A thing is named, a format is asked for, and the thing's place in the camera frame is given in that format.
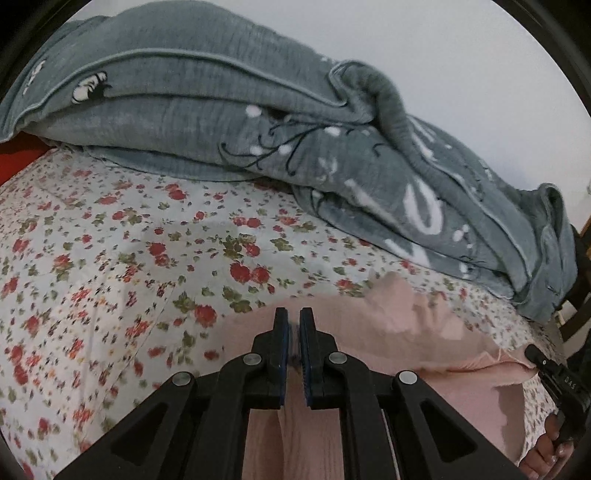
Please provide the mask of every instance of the floral bed sheet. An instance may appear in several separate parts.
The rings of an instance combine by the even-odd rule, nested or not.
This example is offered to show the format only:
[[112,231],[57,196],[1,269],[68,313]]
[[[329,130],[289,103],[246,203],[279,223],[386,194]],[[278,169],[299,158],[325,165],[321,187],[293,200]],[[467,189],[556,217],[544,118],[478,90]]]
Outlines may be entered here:
[[[562,360],[556,327],[343,234],[280,184],[177,180],[51,150],[0,188],[0,428],[51,479],[177,371],[225,362],[225,317],[288,296],[361,296],[396,271],[503,348]],[[554,410],[524,384],[526,444]]]

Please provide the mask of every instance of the blanket fold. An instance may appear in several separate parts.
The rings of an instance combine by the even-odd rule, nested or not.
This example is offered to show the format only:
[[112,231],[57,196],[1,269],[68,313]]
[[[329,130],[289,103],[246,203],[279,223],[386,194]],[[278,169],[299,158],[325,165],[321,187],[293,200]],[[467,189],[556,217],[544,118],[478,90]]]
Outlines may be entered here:
[[556,187],[513,189],[373,67],[205,2],[64,25],[0,103],[0,142],[22,130],[153,173],[285,181],[331,225],[541,322],[576,278]]

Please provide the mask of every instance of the light pink cloth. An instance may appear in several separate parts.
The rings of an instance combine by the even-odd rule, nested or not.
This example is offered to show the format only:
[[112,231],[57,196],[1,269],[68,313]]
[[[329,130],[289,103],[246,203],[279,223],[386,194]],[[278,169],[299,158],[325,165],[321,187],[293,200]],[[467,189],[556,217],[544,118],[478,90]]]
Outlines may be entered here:
[[[225,352],[250,351],[257,333],[272,328],[278,306],[297,322],[311,307],[318,330],[331,333],[339,350],[374,371],[413,370],[510,460],[522,451],[524,398],[521,384],[535,375],[523,349],[508,352],[469,330],[443,300],[429,301],[395,274],[387,274],[364,298],[286,299],[226,322]],[[244,480],[342,480],[337,411],[306,407],[301,377],[288,372],[285,407],[252,411]]]

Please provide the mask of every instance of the finger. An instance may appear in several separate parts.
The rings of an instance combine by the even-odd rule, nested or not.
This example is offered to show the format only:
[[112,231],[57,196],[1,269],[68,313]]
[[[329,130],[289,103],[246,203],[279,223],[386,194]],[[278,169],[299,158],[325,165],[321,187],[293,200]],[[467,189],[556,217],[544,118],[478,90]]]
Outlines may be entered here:
[[562,470],[562,467],[564,467],[564,464],[568,461],[568,458],[562,458],[560,457],[558,459],[558,461],[556,462],[556,465],[554,465],[551,469],[550,472],[548,472],[548,475],[546,475],[544,477],[544,480],[553,480],[553,478],[556,477],[556,475],[558,475],[560,473],[560,471]]
[[560,435],[560,422],[558,421],[558,417],[553,413],[548,415],[546,418],[544,427],[546,429],[546,433],[552,441],[556,440]]
[[558,446],[558,448],[556,449],[556,455],[558,455],[560,458],[569,459],[573,453],[574,453],[573,442],[561,443]]
[[519,464],[519,470],[525,474],[528,480],[538,480],[538,478],[540,478],[540,475],[535,470],[532,470],[532,468],[523,460]]
[[527,465],[538,475],[545,475],[550,472],[550,469],[552,468],[552,466],[548,465],[535,449],[531,449],[527,452],[524,460],[525,463],[527,463]]
[[544,434],[538,438],[538,441],[535,443],[535,449],[538,450],[548,465],[554,465],[556,463],[556,452],[554,451],[552,440],[550,440],[548,435]]

